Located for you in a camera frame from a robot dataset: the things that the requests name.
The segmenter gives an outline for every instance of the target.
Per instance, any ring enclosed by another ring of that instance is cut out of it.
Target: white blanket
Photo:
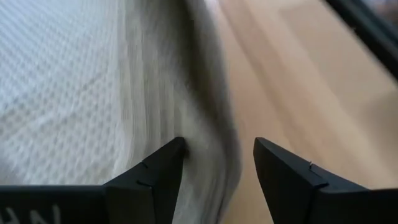
[[[103,184],[175,136],[174,223],[220,221],[239,144],[205,3],[0,1],[0,184]]]

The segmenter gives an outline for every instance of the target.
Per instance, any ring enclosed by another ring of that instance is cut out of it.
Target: white bedding
[[[216,223],[239,145],[203,2],[0,1],[0,184],[103,184],[175,136],[174,223]]]

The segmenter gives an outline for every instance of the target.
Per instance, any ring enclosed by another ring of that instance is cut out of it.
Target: light wood floor
[[[207,1],[243,144],[226,224],[272,223],[256,136],[366,187],[398,187],[396,84],[330,9],[319,0]]]

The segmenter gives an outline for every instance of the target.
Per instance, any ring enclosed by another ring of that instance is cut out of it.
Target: white textured fabric
[[[174,223],[216,223],[239,146],[203,2],[0,1],[0,184],[103,184],[175,136]]]

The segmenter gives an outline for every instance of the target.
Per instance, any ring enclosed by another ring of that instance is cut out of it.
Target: wooden floor
[[[272,223],[252,158],[256,136],[366,187],[398,187],[396,84],[330,9],[318,0],[207,2],[243,144],[225,224]]]

